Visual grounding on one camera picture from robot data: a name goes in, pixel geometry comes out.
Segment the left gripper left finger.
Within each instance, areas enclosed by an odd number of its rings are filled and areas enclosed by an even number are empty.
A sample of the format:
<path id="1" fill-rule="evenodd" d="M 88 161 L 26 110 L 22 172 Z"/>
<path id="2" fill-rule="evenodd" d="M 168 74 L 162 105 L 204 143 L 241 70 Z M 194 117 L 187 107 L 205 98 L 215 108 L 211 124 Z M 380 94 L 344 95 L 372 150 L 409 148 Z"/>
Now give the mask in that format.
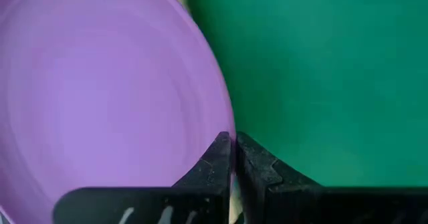
<path id="1" fill-rule="evenodd" d="M 64 195 L 53 224 L 228 224 L 232 143 L 220 132 L 171 187 L 88 187 Z"/>

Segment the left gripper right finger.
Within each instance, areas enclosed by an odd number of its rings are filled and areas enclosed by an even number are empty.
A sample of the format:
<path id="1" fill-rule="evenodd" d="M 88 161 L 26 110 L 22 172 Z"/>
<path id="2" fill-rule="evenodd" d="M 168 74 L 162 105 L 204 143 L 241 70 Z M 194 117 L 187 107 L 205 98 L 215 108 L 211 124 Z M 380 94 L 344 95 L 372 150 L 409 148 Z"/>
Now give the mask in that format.
<path id="1" fill-rule="evenodd" d="M 324 187 L 243 132 L 235 171 L 245 224 L 428 224 L 428 187 Z"/>

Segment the purple plate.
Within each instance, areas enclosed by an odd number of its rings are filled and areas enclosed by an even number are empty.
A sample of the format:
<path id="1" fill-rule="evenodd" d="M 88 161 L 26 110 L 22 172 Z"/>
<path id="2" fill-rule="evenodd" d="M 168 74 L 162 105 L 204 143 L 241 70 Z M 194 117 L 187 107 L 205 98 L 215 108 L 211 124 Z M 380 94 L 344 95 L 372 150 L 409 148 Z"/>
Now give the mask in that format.
<path id="1" fill-rule="evenodd" d="M 235 132 L 177 0 L 0 0 L 0 213 L 53 224 L 81 187 L 167 187 Z"/>

